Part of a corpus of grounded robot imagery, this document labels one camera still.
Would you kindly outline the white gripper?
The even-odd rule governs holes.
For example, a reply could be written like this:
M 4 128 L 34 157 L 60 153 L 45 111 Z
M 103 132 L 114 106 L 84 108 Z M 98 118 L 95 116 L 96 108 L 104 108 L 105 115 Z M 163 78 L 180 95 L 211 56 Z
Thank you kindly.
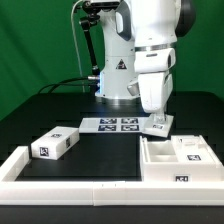
M 173 90 L 172 75 L 169 72 L 140 74 L 138 85 L 143 110 L 156 113 L 164 108 Z

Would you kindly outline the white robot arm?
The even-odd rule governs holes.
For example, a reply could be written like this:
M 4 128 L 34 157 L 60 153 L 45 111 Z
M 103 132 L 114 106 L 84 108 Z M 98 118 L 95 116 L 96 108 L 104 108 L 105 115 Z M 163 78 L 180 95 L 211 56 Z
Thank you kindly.
M 139 99 L 147 113 L 162 113 L 171 94 L 175 43 L 195 22 L 192 0 L 99 0 L 105 66 L 96 96 Z

